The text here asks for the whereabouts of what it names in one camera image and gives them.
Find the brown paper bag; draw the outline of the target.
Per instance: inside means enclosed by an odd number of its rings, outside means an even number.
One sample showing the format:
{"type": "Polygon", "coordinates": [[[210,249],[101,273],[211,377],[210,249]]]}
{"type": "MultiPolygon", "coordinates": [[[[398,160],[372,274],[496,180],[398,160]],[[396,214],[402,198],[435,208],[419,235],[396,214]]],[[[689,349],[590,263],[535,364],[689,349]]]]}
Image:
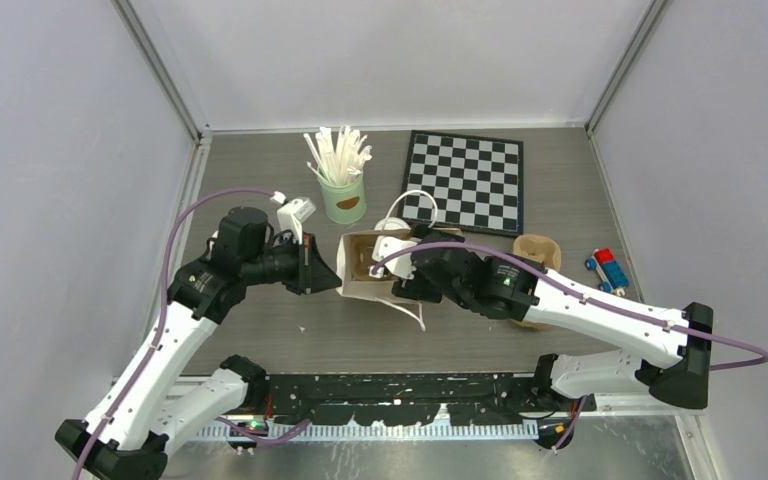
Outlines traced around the brown paper bag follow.
{"type": "Polygon", "coordinates": [[[408,223],[395,215],[395,208],[406,200],[421,198],[431,203],[432,230],[441,233],[454,231],[442,226],[441,209],[431,194],[422,190],[409,190],[401,194],[374,229],[341,236],[336,255],[336,271],[342,284],[336,292],[344,298],[375,302],[392,308],[415,320],[420,330],[425,331],[423,302],[401,298],[392,292],[398,283],[418,278],[408,254],[392,257],[419,244],[418,237],[411,232],[408,223]]]}

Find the stack of pulp cup carriers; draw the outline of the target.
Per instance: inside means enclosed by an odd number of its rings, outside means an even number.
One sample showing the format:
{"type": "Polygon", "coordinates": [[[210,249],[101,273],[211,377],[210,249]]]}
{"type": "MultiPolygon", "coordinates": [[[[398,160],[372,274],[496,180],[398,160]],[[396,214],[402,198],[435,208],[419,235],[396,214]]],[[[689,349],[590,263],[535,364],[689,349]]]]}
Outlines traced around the stack of pulp cup carriers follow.
{"type": "Polygon", "coordinates": [[[520,235],[513,242],[512,253],[556,271],[559,271],[562,266],[562,252],[559,244],[546,236],[520,235]]]}

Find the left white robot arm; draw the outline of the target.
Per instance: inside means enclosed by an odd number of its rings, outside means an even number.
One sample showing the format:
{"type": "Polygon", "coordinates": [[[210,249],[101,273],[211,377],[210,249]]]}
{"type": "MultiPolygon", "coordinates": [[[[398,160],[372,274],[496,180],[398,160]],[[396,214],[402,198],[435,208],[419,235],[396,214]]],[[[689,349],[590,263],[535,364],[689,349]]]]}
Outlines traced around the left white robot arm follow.
{"type": "Polygon", "coordinates": [[[161,314],[122,376],[84,418],[58,428],[55,440],[79,471],[98,479],[158,479],[181,445],[217,417],[234,409],[253,414],[265,405],[267,374],[240,355],[177,401],[164,401],[249,288],[280,283],[310,295],[340,286],[314,235],[303,229],[314,210],[310,200],[297,198],[278,209],[278,226],[252,207],[222,218],[204,253],[175,273],[161,314]]]}

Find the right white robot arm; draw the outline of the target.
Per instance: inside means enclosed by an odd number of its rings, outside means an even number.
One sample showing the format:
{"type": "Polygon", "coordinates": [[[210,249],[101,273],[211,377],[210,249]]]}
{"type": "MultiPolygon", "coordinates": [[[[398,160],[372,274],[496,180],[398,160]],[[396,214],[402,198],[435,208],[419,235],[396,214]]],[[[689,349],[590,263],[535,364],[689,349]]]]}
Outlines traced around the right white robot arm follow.
{"type": "Polygon", "coordinates": [[[635,392],[683,409],[708,405],[713,310],[705,304],[638,303],[438,231],[420,241],[382,236],[373,258],[371,274],[396,277],[398,298],[448,299],[487,319],[558,326],[613,345],[597,354],[540,356],[530,392],[544,410],[591,394],[635,392]]]}

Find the black white chessboard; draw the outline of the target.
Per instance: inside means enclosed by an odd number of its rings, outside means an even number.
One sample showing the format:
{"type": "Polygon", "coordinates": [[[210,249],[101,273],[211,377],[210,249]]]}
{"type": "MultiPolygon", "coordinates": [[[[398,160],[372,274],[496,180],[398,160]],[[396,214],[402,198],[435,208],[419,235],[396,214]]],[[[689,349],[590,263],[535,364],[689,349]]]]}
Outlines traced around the black white chessboard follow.
{"type": "Polygon", "coordinates": [[[397,215],[409,223],[517,237],[524,233],[524,143],[414,130],[397,215]]]}

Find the red blue toy car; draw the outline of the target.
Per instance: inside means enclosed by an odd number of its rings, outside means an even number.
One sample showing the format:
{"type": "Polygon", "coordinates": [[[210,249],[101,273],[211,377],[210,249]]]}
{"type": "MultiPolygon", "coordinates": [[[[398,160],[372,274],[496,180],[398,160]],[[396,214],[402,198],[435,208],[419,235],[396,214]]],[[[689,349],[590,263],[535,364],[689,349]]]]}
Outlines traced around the red blue toy car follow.
{"type": "Polygon", "coordinates": [[[584,266],[599,277],[599,290],[619,297],[625,296],[630,282],[609,248],[595,249],[584,261],[584,266]]]}

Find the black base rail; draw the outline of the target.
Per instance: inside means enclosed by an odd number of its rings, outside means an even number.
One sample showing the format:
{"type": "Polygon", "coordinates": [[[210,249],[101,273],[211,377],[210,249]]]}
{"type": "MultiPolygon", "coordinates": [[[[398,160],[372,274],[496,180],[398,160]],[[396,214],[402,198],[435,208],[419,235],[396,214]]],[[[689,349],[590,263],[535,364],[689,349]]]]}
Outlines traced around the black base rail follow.
{"type": "Polygon", "coordinates": [[[577,402],[533,385],[530,374],[272,374],[233,414],[266,414],[280,424],[426,426],[446,412],[456,426],[513,425],[577,402]]]}

